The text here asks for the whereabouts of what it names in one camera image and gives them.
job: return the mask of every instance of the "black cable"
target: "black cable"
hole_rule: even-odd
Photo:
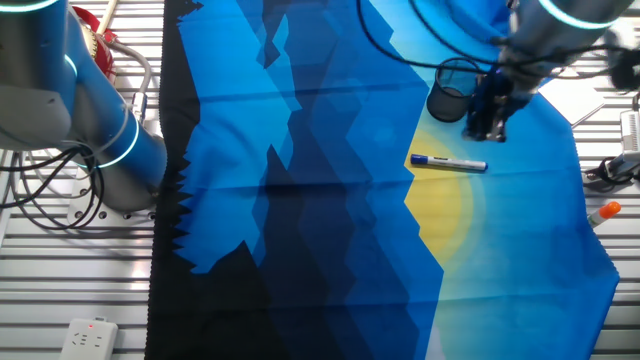
[[[606,157],[602,160],[602,162],[600,163],[600,166],[598,166],[595,169],[595,173],[598,175],[598,177],[600,177],[604,182],[611,184],[611,185],[624,185],[629,183],[629,181],[633,180],[634,175],[628,175],[626,178],[624,178],[624,180],[614,180],[612,178],[609,177],[609,173],[607,172],[607,161],[611,161],[615,159],[614,157]]]
[[[26,197],[24,199],[15,201],[13,203],[9,203],[9,204],[0,204],[0,209],[9,209],[9,208],[13,208],[13,207],[18,207],[20,205],[24,205],[30,201],[32,201],[33,199],[35,199],[36,197],[40,196],[40,194],[42,194],[42,192],[47,188],[47,185],[49,185],[51,183],[51,181],[53,181],[53,178],[62,170],[62,168],[65,166],[66,163],[68,163],[69,161],[71,161],[71,159],[76,156],[78,153],[78,149],[74,148],[73,151],[71,151],[67,157],[65,158],[65,160],[63,160],[63,162],[58,165],[53,172],[51,173],[51,175],[46,179],[45,182],[42,183],[42,185],[38,188],[38,190],[36,190],[31,196]]]
[[[22,162],[21,157],[18,157],[19,165],[21,165],[21,162]],[[94,166],[97,166],[97,165],[98,165],[97,162],[88,163],[87,164],[87,166],[90,167],[90,168],[92,168]],[[31,197],[32,194],[31,194],[31,191],[29,189],[29,185],[27,183],[26,176],[25,176],[24,172],[21,172],[21,179],[22,179],[22,182],[23,182],[23,185],[24,185],[25,192],[26,192],[27,196]],[[98,187],[97,180],[100,181],[100,186],[99,186],[100,194],[98,196],[98,204],[95,207],[91,217],[84,224],[80,224],[89,215],[89,212],[91,211],[91,208],[93,207],[94,200],[95,200],[95,195],[96,195],[96,188]],[[10,187],[11,187],[11,190],[13,192],[14,197],[17,198],[18,194],[17,194],[17,191],[16,191],[15,180],[14,180],[13,176],[11,176]],[[93,221],[93,219],[95,219],[95,217],[97,216],[97,214],[100,211],[100,207],[102,205],[102,200],[104,198],[104,178],[102,177],[102,171],[100,170],[99,167],[97,167],[96,168],[96,172],[92,173],[92,175],[91,175],[91,188],[90,189],[91,189],[91,191],[87,192],[87,195],[90,195],[91,198],[89,199],[89,204],[87,205],[86,210],[82,213],[82,216],[80,216],[80,218],[78,218],[76,221],[74,221],[71,224],[65,225],[65,224],[57,221],[55,218],[53,218],[49,214],[47,214],[46,210],[40,204],[38,204],[38,202],[36,201],[35,198],[33,200],[31,200],[31,203],[38,209],[38,211],[40,211],[40,213],[45,218],[47,218],[52,223],[58,225],[57,227],[45,225],[45,224],[42,224],[41,222],[37,221],[31,214],[29,214],[29,212],[24,208],[23,205],[19,206],[19,208],[20,208],[20,211],[22,212],[22,214],[27,219],[29,219],[29,221],[31,221],[33,224],[37,225],[40,228],[43,228],[43,229],[46,229],[46,230],[82,229],[82,228],[86,227],[88,224],[90,224]]]
[[[16,172],[16,171],[29,171],[29,170],[40,169],[40,168],[43,168],[43,167],[45,167],[47,165],[51,165],[51,164],[55,163],[56,161],[62,160],[62,158],[64,158],[65,156],[69,155],[72,152],[75,152],[75,154],[74,154],[74,156],[75,156],[75,155],[77,155],[79,150],[78,150],[77,147],[69,148],[69,149],[61,152],[60,154],[58,154],[56,157],[53,157],[53,158],[51,158],[49,160],[43,161],[43,162],[35,164],[35,165],[31,165],[31,166],[25,166],[25,167],[14,167],[14,166],[4,167],[4,166],[0,166],[0,171]]]
[[[22,158],[21,158],[21,157],[18,157],[18,162],[19,162],[19,164],[21,164],[21,163],[22,163]],[[28,184],[28,182],[27,182],[27,178],[26,178],[26,176],[25,176],[25,173],[24,173],[24,172],[21,172],[21,173],[20,173],[20,175],[21,175],[20,177],[21,177],[21,179],[22,179],[22,183],[23,183],[23,186],[24,186],[24,188],[25,188],[25,192],[26,192],[27,196],[31,196],[31,191],[30,191],[30,189],[29,189],[29,184]],[[54,223],[54,224],[58,225],[58,227],[48,226],[48,225],[44,225],[44,224],[40,223],[40,222],[39,222],[39,221],[37,221],[35,218],[33,218],[33,217],[31,216],[31,214],[29,214],[29,213],[27,212],[27,210],[24,208],[24,206],[23,206],[23,205],[19,206],[19,208],[20,208],[20,211],[22,211],[22,214],[23,214],[27,219],[29,219],[32,223],[34,223],[35,225],[37,225],[37,226],[39,226],[39,227],[41,227],[41,228],[43,228],[43,229],[46,229],[46,230],[69,230],[69,229],[78,229],[78,228],[81,228],[81,227],[86,226],[86,225],[88,224],[88,222],[87,222],[87,223],[85,223],[84,225],[80,225],[80,226],[78,226],[78,224],[80,224],[80,223],[81,223],[81,222],[82,222],[82,221],[83,221],[83,220],[84,220],[84,219],[89,215],[89,211],[91,210],[91,208],[92,208],[92,206],[93,206],[93,203],[94,203],[94,195],[95,195],[95,185],[94,185],[93,181],[92,181],[92,183],[91,183],[91,192],[87,192],[87,194],[85,194],[85,195],[90,195],[90,196],[91,196],[91,198],[89,199],[89,205],[87,205],[87,209],[85,210],[85,212],[83,212],[83,214],[82,214],[82,216],[80,216],[80,218],[78,218],[76,221],[74,221],[73,223],[68,224],[68,225],[65,225],[65,224],[63,224],[63,223],[60,223],[60,222],[59,222],[59,221],[57,221],[55,218],[53,218],[52,216],[50,216],[49,214],[47,214],[46,210],[45,210],[42,206],[40,206],[40,204],[38,204],[38,202],[36,201],[36,199],[33,199],[33,200],[31,201],[31,203],[36,207],[36,209],[38,209],[38,211],[40,211],[40,213],[41,213],[45,218],[47,218],[47,219],[48,219],[49,221],[51,221],[52,223]]]
[[[429,24],[429,22],[424,17],[422,12],[420,12],[420,10],[418,9],[418,5],[416,3],[416,0],[409,0],[409,4],[411,5],[411,8],[413,9],[413,12],[416,14],[416,16],[418,17],[420,22],[424,25],[424,27],[427,28],[427,30],[429,30],[429,32],[440,43],[442,43],[445,47],[447,47],[450,50],[458,53],[459,55],[467,57],[470,60],[473,60],[475,62],[478,62],[478,63],[481,63],[481,64],[486,64],[486,65],[491,65],[491,66],[512,67],[512,68],[515,68],[516,70],[518,70],[520,72],[523,72],[526,75],[537,76],[535,74],[524,72],[523,69],[520,69],[519,67],[524,66],[524,65],[531,65],[531,64],[535,64],[535,63],[539,63],[539,62],[543,62],[543,61],[555,61],[555,60],[557,60],[557,58],[559,56],[567,57],[567,56],[571,56],[571,55],[584,54],[586,52],[595,51],[595,50],[629,51],[628,49],[625,49],[625,48],[622,48],[622,47],[617,47],[617,46],[597,45],[597,46],[588,46],[588,47],[581,47],[581,48],[576,48],[576,49],[571,49],[571,50],[565,50],[565,51],[562,51],[562,52],[558,52],[558,53],[555,53],[555,54],[542,56],[542,57],[539,57],[539,58],[534,58],[534,59],[529,59],[529,60],[524,60],[524,61],[516,61],[516,62],[503,63],[503,62],[499,62],[499,61],[482,59],[482,58],[476,57],[474,55],[468,54],[468,53],[458,49],[457,47],[451,45],[451,43],[449,43],[442,36],[440,36],[440,34],[431,26],[431,24]],[[588,79],[590,77],[604,75],[604,74],[607,74],[607,73],[608,73],[608,70],[603,71],[603,72],[594,73],[594,74],[589,74],[589,75],[586,75],[586,76],[578,76],[578,77],[561,77],[561,76],[549,76],[549,77],[555,78],[555,79],[565,79],[565,80],[581,80],[581,79]]]
[[[358,12],[358,21],[360,22],[360,27],[362,28],[362,31],[364,32],[364,35],[367,37],[367,40],[369,40],[369,42],[371,43],[371,45],[373,45],[374,48],[376,48],[380,53],[382,53],[383,55],[387,56],[388,58],[391,58],[395,61],[401,62],[403,64],[408,64],[408,65],[412,65],[412,66],[418,66],[418,67],[423,67],[423,68],[429,68],[429,69],[437,69],[437,68],[441,68],[443,70],[455,70],[455,71],[464,71],[464,72],[472,72],[472,73],[477,73],[477,74],[487,74],[487,71],[483,71],[483,70],[478,70],[475,68],[460,68],[460,67],[455,67],[455,66],[440,66],[438,64],[429,64],[429,63],[422,63],[422,62],[418,62],[418,61],[413,61],[413,60],[407,60],[401,56],[398,56],[390,51],[388,51],[387,49],[383,48],[374,38],[373,35],[371,35],[371,32],[369,31],[369,28],[367,27],[367,24],[364,20],[364,15],[362,13],[362,0],[356,0],[356,9]]]

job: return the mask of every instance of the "white marker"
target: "white marker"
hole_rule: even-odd
[[[411,155],[411,164],[413,165],[433,165],[448,167],[453,169],[486,171],[489,165],[482,161],[456,160],[439,158],[433,156]]]

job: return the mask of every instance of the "cable bundle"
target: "cable bundle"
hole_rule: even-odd
[[[55,178],[55,176],[60,173],[62,171],[62,169],[75,157],[75,156],[82,156],[87,168],[89,170],[89,173],[87,175],[87,177],[89,177],[90,181],[91,181],[91,186],[89,191],[87,191],[84,194],[80,194],[78,196],[73,196],[73,197],[67,197],[67,198],[78,198],[78,197],[82,197],[82,196],[90,196],[90,200],[89,200],[89,204],[87,205],[86,210],[82,213],[82,216],[80,216],[76,221],[74,221],[71,224],[63,224],[61,222],[59,222],[58,220],[56,220],[55,218],[53,218],[51,215],[47,214],[46,210],[36,201],[36,198],[42,194],[42,192],[46,189],[46,188],[50,188],[50,184],[53,181],[53,179]],[[87,145],[80,145],[80,146],[75,146],[72,148],[69,148],[65,151],[63,151],[62,153],[60,153],[57,156],[52,157],[49,160],[40,162],[35,164],[32,158],[32,155],[29,153],[27,156],[29,157],[30,161],[31,161],[31,165],[28,166],[24,166],[23,164],[23,156],[24,154],[21,152],[15,152],[13,154],[13,157],[11,158],[11,164],[9,167],[0,167],[0,171],[7,171],[10,172],[11,174],[9,175],[9,187],[11,189],[11,192],[13,194],[14,197],[14,202],[12,203],[5,203],[5,204],[0,204],[0,209],[8,209],[8,208],[13,208],[13,207],[17,207],[20,209],[20,211],[22,212],[22,214],[24,214],[24,216],[29,219],[29,221],[31,221],[33,224],[46,229],[46,230],[77,230],[77,229],[82,229],[85,228],[87,225],[89,225],[91,223],[91,221],[93,221],[93,219],[95,219],[95,217],[98,215],[98,212],[100,211],[100,207],[102,206],[102,201],[104,198],[104,178],[102,176],[102,171],[100,170],[100,166],[98,164],[98,161],[95,157],[95,153],[91,150],[91,148]],[[44,168],[45,166],[54,164],[56,162],[60,162],[60,164],[58,164],[56,166],[56,168],[53,170],[53,172],[47,176],[46,178],[42,175],[42,173],[40,173],[40,169]],[[36,175],[38,175],[38,177],[42,180],[42,185],[40,187],[38,187],[37,190],[35,191],[31,191],[31,189],[29,188],[29,184],[27,181],[27,177],[26,177],[26,172],[27,171],[35,171]],[[25,189],[25,193],[26,196],[24,196],[22,199],[20,198],[20,195],[18,194],[18,183],[16,181],[16,175],[17,176],[17,180],[21,181],[24,189]],[[29,214],[29,212],[25,209],[25,205],[27,204],[33,204],[33,206],[35,206],[38,211],[40,211],[40,213],[47,218],[49,221],[51,221],[53,224],[55,224],[55,226],[51,226],[51,225],[46,225],[43,224],[41,222],[39,222],[38,220],[36,220],[33,215]]]

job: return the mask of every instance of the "blue marker cap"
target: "blue marker cap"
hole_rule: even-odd
[[[429,163],[429,157],[424,155],[411,155],[411,163],[413,165],[426,165]]]

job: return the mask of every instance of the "blue led ring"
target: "blue led ring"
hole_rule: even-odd
[[[73,63],[73,60],[71,60],[71,58],[68,55],[65,55],[64,59],[67,62],[67,64],[71,66],[71,68],[73,69],[73,72],[76,74],[76,77],[78,77],[78,68],[76,67],[76,64]]]
[[[131,145],[129,145],[129,148],[122,153],[122,155],[118,156],[117,158],[109,161],[106,164],[102,164],[99,165],[98,168],[100,169],[104,169],[108,166],[114,165],[116,163],[118,163],[120,160],[124,159],[125,156],[129,155],[129,153],[131,152],[131,150],[133,150],[133,147],[136,145],[136,142],[138,141],[138,135],[140,135],[140,124],[138,124],[137,121],[134,121],[134,123],[136,124],[136,135],[133,137],[133,141],[131,142]],[[82,164],[78,164],[78,166],[83,167],[83,168],[87,168],[86,165],[82,165]]]
[[[562,21],[567,25],[571,25],[578,29],[585,29],[585,30],[606,29],[615,23],[615,20],[610,21],[608,23],[592,23],[592,22],[576,19],[575,17],[562,11],[559,7],[557,7],[553,3],[552,0],[538,0],[538,2],[553,17],[555,17],[556,19]]]
[[[2,5],[0,4],[0,12],[14,12],[14,13],[19,13],[19,12],[29,12],[29,11],[36,11],[36,10],[40,10],[40,9],[44,9],[47,6],[57,2],[58,0],[45,0],[39,3],[35,3],[35,4],[29,4],[29,5]]]

